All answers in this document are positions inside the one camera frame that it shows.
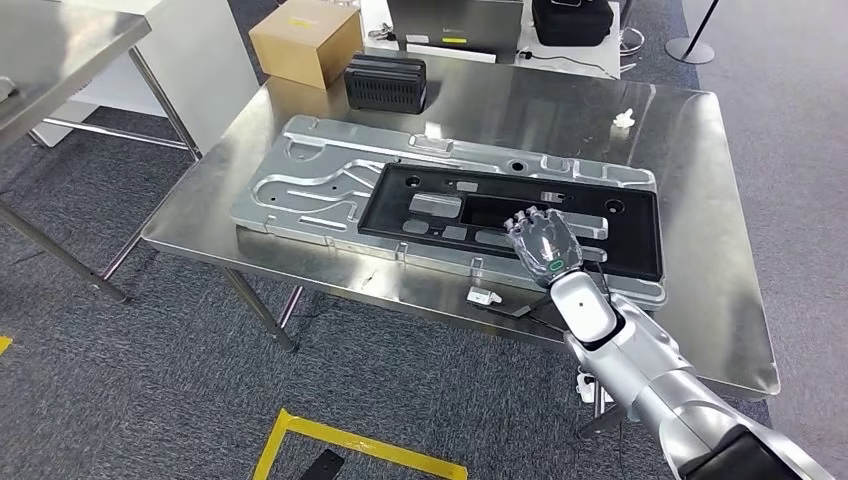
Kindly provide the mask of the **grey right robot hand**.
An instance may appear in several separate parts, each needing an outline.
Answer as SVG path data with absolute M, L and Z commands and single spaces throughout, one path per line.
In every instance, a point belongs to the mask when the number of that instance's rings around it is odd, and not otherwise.
M 532 206 L 503 222 L 507 241 L 533 281 L 544 289 L 583 268 L 581 246 L 565 213 Z

